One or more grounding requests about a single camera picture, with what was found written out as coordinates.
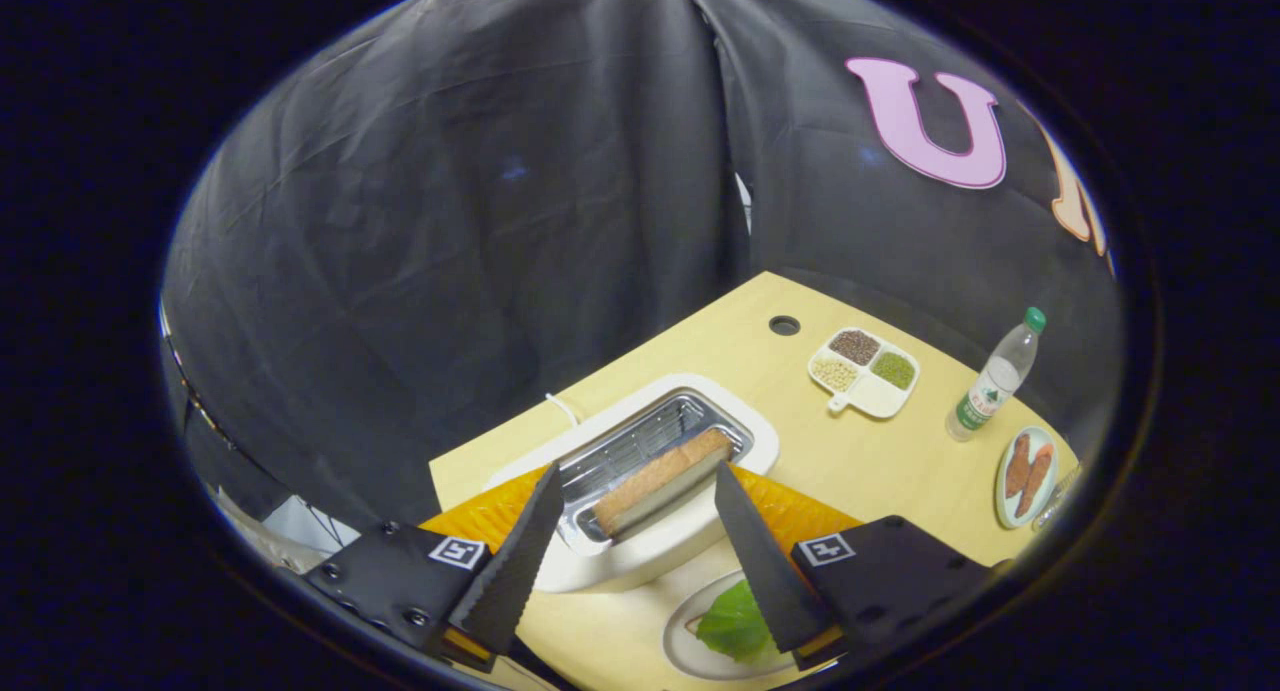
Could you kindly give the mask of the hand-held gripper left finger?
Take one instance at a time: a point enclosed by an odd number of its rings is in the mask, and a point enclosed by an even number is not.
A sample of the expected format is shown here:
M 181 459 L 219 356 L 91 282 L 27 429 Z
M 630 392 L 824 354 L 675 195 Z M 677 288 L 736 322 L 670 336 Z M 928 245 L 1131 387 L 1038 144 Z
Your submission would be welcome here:
M 384 635 L 489 672 L 509 651 L 563 509 L 552 462 L 422 523 L 387 521 L 303 578 Z

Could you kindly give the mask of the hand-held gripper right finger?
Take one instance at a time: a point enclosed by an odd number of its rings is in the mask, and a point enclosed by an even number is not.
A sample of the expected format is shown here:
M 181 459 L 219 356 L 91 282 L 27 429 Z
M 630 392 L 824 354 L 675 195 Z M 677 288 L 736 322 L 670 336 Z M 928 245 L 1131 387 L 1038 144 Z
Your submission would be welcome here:
M 860 522 L 740 466 L 717 467 L 714 504 L 777 649 L 801 671 L 881 664 L 995 578 L 901 514 Z

